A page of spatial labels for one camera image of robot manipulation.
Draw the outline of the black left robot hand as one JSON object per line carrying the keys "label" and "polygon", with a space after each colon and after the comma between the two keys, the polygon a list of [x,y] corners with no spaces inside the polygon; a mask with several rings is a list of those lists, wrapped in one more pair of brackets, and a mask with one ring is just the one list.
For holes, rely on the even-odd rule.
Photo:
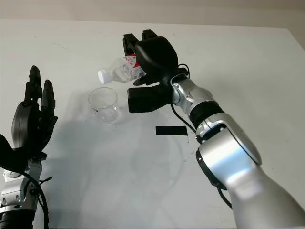
{"label": "black left robot hand", "polygon": [[54,115],[56,101],[50,80],[41,85],[41,74],[32,66],[26,82],[24,100],[17,106],[11,132],[14,146],[28,158],[45,160],[43,149],[48,144],[58,117]]}

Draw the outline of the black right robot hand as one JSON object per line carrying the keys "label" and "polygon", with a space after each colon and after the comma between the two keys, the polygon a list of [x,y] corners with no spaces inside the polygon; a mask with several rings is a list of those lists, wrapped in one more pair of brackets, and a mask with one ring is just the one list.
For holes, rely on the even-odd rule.
{"label": "black right robot hand", "polygon": [[135,80],[133,85],[151,85],[153,83],[165,84],[179,73],[190,76],[189,67],[179,64],[178,56],[163,36],[158,36],[153,30],[142,31],[141,39],[132,33],[123,36],[123,48],[126,56],[134,55],[144,75]]}

